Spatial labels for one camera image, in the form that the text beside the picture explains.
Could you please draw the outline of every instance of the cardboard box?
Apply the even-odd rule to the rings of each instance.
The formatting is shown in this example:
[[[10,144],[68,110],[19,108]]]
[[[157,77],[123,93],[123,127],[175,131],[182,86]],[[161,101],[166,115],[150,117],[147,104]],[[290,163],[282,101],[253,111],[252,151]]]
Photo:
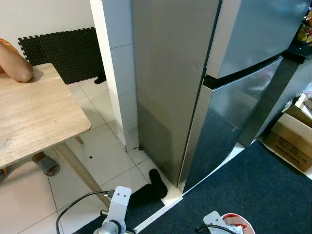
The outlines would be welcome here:
[[[286,113],[264,143],[303,172],[312,166],[312,128]]]
[[[308,98],[304,101],[304,104],[310,109],[312,110],[312,98]]]
[[[290,108],[288,108],[285,113],[287,113],[288,115],[296,118],[297,120],[299,120],[300,122],[308,125],[310,128],[312,128],[312,118],[309,117],[307,114],[305,114],[304,112],[302,112],[302,110],[300,110],[298,107],[296,107],[295,105],[291,105]]]
[[[302,110],[303,113],[308,115],[310,118],[312,118],[312,110],[308,106],[310,105],[310,100],[308,99],[307,95],[301,94],[297,102],[294,104],[296,107],[298,107],[300,110]]]

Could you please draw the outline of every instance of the black cable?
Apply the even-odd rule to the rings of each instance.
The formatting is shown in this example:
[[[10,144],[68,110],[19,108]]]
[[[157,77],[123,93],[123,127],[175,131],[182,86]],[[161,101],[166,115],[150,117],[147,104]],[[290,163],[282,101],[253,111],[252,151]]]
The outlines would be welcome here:
[[[60,215],[57,218],[57,221],[55,223],[55,227],[57,230],[57,234],[59,233],[59,219],[63,216],[63,214],[65,214],[66,211],[68,211],[70,208],[72,208],[76,203],[78,203],[79,201],[83,200],[84,198],[94,195],[94,194],[108,194],[108,191],[96,191],[96,192],[91,192],[88,193],[86,195],[83,195],[82,197],[78,198],[76,201],[74,201],[73,203],[71,203],[62,213],[60,213]]]
[[[199,226],[195,229],[195,232],[196,233],[203,233],[203,234],[211,234],[208,228],[218,228],[218,229],[224,230],[224,231],[231,233],[231,234],[237,234],[237,233],[231,231],[230,229],[221,227],[219,225],[214,225],[214,224],[207,224],[207,225]]]

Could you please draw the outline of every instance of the black sock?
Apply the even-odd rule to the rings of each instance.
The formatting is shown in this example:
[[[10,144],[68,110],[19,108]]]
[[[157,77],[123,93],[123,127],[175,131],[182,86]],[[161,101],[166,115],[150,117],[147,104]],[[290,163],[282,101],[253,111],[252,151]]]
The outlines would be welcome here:
[[[153,186],[151,184],[146,184],[131,195],[129,206],[146,205],[158,199],[158,196],[154,193]]]
[[[152,182],[154,193],[159,198],[164,198],[167,195],[168,190],[164,182],[162,182],[160,175],[156,169],[150,170],[150,179]]]
[[[94,81],[95,84],[101,84],[102,82],[104,82],[106,80],[106,76],[105,75],[101,75],[99,74],[97,79]]]

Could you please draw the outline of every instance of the refrigerator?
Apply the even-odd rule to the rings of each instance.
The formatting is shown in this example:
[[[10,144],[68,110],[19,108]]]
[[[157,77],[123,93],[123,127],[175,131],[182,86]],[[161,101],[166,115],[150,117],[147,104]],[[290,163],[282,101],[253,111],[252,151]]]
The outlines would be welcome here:
[[[231,152],[311,0],[133,0],[140,146],[186,192]]]

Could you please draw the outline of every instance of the white tile floor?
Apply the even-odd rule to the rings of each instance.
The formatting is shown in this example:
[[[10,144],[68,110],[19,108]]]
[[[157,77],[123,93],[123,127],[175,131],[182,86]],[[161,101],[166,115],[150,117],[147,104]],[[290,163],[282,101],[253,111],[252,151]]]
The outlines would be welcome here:
[[[84,144],[67,141],[103,190],[122,185],[135,192],[150,182],[149,171],[157,168],[143,152],[135,149],[125,153],[116,135],[116,125],[106,82],[95,85],[94,79],[68,85],[80,104],[92,128],[81,134]],[[237,148],[234,154],[243,148]],[[55,234],[55,220],[72,201],[90,190],[73,170],[51,149],[45,151],[60,164],[54,177],[46,177],[31,158],[14,164],[8,178],[0,184],[0,233]],[[181,192],[162,174],[168,195],[162,200],[166,205],[146,220],[145,225],[160,216],[181,200]],[[100,200],[89,197],[73,207],[61,219],[61,233],[71,234],[98,217],[103,208]]]

